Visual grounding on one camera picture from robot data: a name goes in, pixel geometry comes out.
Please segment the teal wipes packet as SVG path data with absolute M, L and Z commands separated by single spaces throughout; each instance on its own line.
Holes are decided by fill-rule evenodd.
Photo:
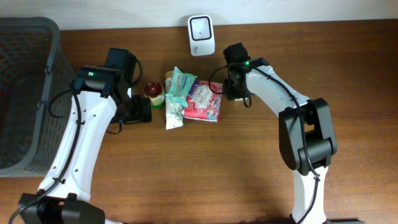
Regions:
M 183 73 L 178 67 L 174 67 L 169 91 L 165 94 L 169 100 L 179 103 L 182 107 L 188 106 L 187 96 L 197 76 L 191 73 Z

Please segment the grey plastic mesh basket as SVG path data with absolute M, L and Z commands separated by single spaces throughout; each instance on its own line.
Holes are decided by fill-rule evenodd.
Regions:
M 1 19 L 1 177 L 44 176 L 67 125 L 75 76 L 46 17 Z

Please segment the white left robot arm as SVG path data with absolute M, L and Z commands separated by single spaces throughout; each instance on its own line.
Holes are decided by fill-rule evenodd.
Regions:
M 72 106 L 55 159 L 36 194 L 22 194 L 9 222 L 110 224 L 92 205 L 91 181 L 108 126 L 152 121 L 150 100 L 133 95 L 142 65 L 126 49 L 111 48 L 104 65 L 84 66 L 70 82 Z

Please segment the green lid jar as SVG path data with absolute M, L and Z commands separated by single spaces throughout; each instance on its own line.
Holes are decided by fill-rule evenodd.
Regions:
M 149 82 L 145 85 L 143 94 L 146 98 L 150 99 L 152 108 L 159 109 L 165 103 L 165 90 L 159 82 Z

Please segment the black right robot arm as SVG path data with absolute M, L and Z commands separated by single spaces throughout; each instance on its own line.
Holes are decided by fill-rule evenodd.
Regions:
M 242 43 L 223 51 L 229 81 L 245 106 L 258 96 L 277 116 L 279 151 L 292 171 L 294 223 L 326 223 L 324 186 L 337 143 L 330 107 L 323 98 L 315 100 L 297 92 L 263 59 L 251 58 Z

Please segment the red purple tissue pack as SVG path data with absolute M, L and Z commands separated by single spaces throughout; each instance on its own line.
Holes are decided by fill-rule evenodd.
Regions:
M 183 117 L 217 123 L 221 100 L 222 95 L 213 93 L 207 81 L 195 80 L 187 96 L 188 106 L 182 111 Z

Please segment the white barcode scanner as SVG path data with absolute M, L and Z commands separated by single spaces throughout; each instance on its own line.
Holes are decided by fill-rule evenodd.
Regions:
M 215 52 L 215 35 L 210 16 L 191 16 L 188 18 L 187 27 L 192 56 L 201 57 Z

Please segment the white cream tube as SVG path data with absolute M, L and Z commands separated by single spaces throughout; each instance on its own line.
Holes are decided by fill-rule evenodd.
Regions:
M 179 128 L 183 126 L 182 106 L 179 103 L 171 101 L 168 93 L 172 85 L 173 71 L 165 73 L 165 117 L 166 130 Z

